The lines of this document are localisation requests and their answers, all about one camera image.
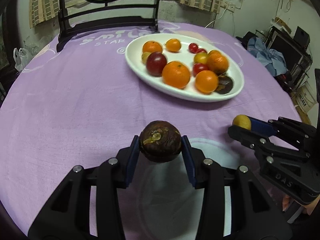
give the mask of mandarin orange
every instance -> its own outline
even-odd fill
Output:
[[[215,72],[217,75],[220,75],[228,70],[229,61],[221,54],[211,54],[208,57],[207,65],[209,70]]]
[[[202,93],[211,93],[218,87],[218,76],[210,70],[201,71],[196,76],[195,86]]]
[[[210,56],[211,54],[221,54],[220,51],[214,49],[214,50],[211,50],[208,55]]]
[[[171,61],[162,70],[163,82],[179,89],[185,88],[190,81],[190,71],[179,61]]]
[[[181,49],[181,43],[178,39],[170,39],[166,42],[165,47],[170,52],[178,52]]]
[[[147,41],[143,44],[142,52],[161,52],[162,53],[162,46],[159,42],[156,41]]]

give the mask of purple tablecloth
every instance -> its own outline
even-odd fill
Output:
[[[24,233],[74,165],[100,165],[151,121],[166,120],[189,138],[220,142],[256,172],[253,152],[226,134],[233,118],[299,120],[289,96],[233,37],[189,24],[160,22],[160,30],[207,40],[229,54],[244,73],[242,92],[228,101],[196,103],[146,85],[127,66],[124,51],[147,28],[80,34],[60,53],[55,38],[21,73],[0,109],[0,199]],[[136,219],[135,183],[119,192],[124,230],[130,240],[147,239]]]

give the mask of round table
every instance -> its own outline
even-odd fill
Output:
[[[139,135],[151,121],[172,123],[194,145],[224,148],[238,156],[237,165],[244,163],[257,174],[259,166],[253,151],[227,135],[233,118],[246,114],[264,121],[279,116],[300,120],[289,96],[233,37],[218,30],[162,21],[159,29],[208,41],[229,54],[244,74],[244,89],[228,101],[196,103],[165,95],[146,85],[124,58],[125,47],[132,39],[150,33],[146,27],[82,33],[72,38],[60,53],[55,49],[56,37],[27,65],[0,108],[0,200],[25,234],[74,165],[99,166],[116,156],[119,149],[128,147],[133,136]],[[151,202],[155,207],[154,199],[168,194],[162,185],[166,181],[182,186],[164,201],[168,205],[176,203],[164,212],[172,221],[159,224],[159,228],[177,223],[174,216],[181,210],[184,212],[180,215],[199,219],[192,210],[201,208],[201,202],[185,190],[191,185],[183,173],[181,160],[161,165],[140,156],[132,185],[118,191],[127,239],[178,239],[193,230],[181,222],[183,226],[179,229],[168,229],[171,232],[168,237],[144,226],[157,215],[154,209],[145,210],[143,203]],[[180,165],[180,177],[174,165]],[[158,179],[155,174],[172,177]],[[152,188],[150,181],[152,185],[157,181],[159,184]],[[273,197],[279,195],[269,184],[264,185]],[[182,206],[186,205],[194,208],[185,213]],[[91,219],[94,225],[94,200]]]

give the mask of metal screw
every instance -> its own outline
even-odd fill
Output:
[[[245,172],[247,172],[249,169],[248,169],[247,166],[242,165],[242,166],[239,167],[239,170],[240,170],[241,172],[245,173]]]
[[[111,164],[111,165],[115,165],[118,163],[118,159],[117,158],[110,158],[108,160],[108,163]]]
[[[211,165],[211,164],[213,163],[213,160],[207,158],[207,159],[204,159],[204,160],[203,160],[203,163],[204,163],[205,165]]]
[[[79,172],[79,171],[82,170],[82,167],[81,167],[80,165],[76,165],[76,166],[73,167],[72,170],[73,170],[74,172]]]
[[[273,161],[274,161],[271,156],[268,156],[268,157],[266,158],[266,160],[267,160],[267,162],[270,163],[270,164],[272,164]]]

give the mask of white plastic bag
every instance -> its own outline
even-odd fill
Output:
[[[19,73],[21,73],[22,70],[26,67],[26,65],[28,65],[28,63],[32,60],[33,56],[25,48],[20,48],[19,51],[17,48],[15,48],[13,50],[13,58],[16,63],[16,70],[18,70]]]

